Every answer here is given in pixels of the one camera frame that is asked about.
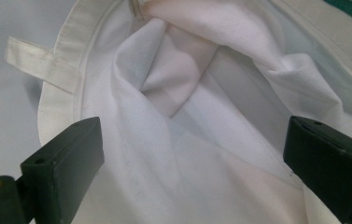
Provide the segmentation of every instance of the fabric loop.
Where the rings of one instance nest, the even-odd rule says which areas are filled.
[[[74,66],[56,57],[47,49],[10,37],[6,61],[24,73],[42,79],[74,94],[81,75]]]

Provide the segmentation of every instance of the stitching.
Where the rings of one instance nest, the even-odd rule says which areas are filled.
[[[344,50],[341,46],[339,46],[338,42],[334,41],[334,40],[332,39],[332,37],[328,36],[328,34],[327,34],[326,32],[322,31],[321,28],[319,28],[314,22],[312,22],[309,18],[307,18],[304,14],[302,14],[302,12],[300,12],[300,10],[297,9],[297,7],[295,7],[294,5],[292,5],[290,2],[284,2],[284,3],[285,3],[286,5],[288,5],[290,8],[292,8],[292,9],[296,12],[297,15],[299,15],[300,17],[304,18],[305,20],[309,21],[309,23],[310,23],[315,29],[317,29],[322,35],[326,36],[326,37],[331,41],[331,43],[334,44],[334,45],[345,55],[345,57],[346,57],[348,60],[350,60],[350,61],[352,62],[352,58],[345,52],[345,50]]]

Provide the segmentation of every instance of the white fabric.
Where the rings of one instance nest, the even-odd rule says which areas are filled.
[[[102,121],[106,163],[75,222],[337,223],[282,162],[282,141],[291,114],[352,133],[352,102],[308,55],[286,53],[271,7],[139,2],[148,22],[134,25],[125,1],[78,1],[49,57],[78,70],[70,86],[35,74],[43,144],[75,120]],[[33,73],[16,60],[35,48],[24,45],[7,59]]]

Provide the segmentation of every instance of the seam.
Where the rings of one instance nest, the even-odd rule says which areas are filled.
[[[276,7],[277,7],[278,9],[280,9],[281,11],[283,11],[283,12],[285,11],[285,9],[279,7],[277,3],[274,3],[274,0],[270,0],[270,1],[274,4],[274,6],[276,6]],[[330,36],[328,36],[325,32],[323,32],[323,30],[321,30],[319,27],[317,27],[314,22],[312,22],[309,18],[307,18],[305,15],[303,15],[298,9],[296,9],[296,8],[295,8],[293,5],[291,5],[289,2],[284,1],[284,0],[281,0],[281,2],[283,2],[283,4],[287,5],[290,9],[292,9],[292,10],[294,11],[294,13],[296,13],[299,17],[301,17],[301,18],[303,18],[304,20],[308,21],[309,24],[312,25],[315,29],[317,29],[318,32],[320,32],[322,35],[326,36],[326,37],[330,40],[330,42],[331,42],[333,45],[335,45],[335,46],[337,47],[337,49],[340,50],[340,51],[344,54],[344,56],[345,56],[350,62],[352,62],[352,58],[345,52],[345,50],[344,50],[341,46],[339,46],[339,44],[338,44],[336,41],[334,41]],[[285,15],[287,15],[288,17],[291,17],[291,19],[292,19],[292,17],[293,17],[292,15],[289,15],[288,13],[285,13]],[[312,35],[307,29],[303,28],[303,30],[304,30],[306,33],[308,33],[310,36],[314,37],[314,35]],[[323,46],[324,50],[326,50],[326,51],[331,55],[331,57],[332,57],[338,64],[342,64],[342,63],[339,62],[339,59],[337,59],[336,57],[334,57],[334,56],[332,55],[332,53],[331,53],[331,51],[330,51],[330,48],[329,48],[328,46],[326,46],[326,45],[325,45],[323,42],[321,42],[321,41],[318,41],[318,42]],[[344,66],[341,66],[341,65],[340,65],[339,67],[340,67],[346,74],[350,74],[350,73],[345,69]]]

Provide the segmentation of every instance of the white cloth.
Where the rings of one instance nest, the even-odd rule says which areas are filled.
[[[148,22],[134,24],[125,1],[78,1],[54,51],[30,57],[60,62],[41,72],[27,62],[36,47],[9,40],[7,60],[45,81],[42,144],[101,118],[106,163],[75,222],[337,223],[281,154],[291,114],[352,135],[352,102],[286,52],[268,3],[140,4]]]

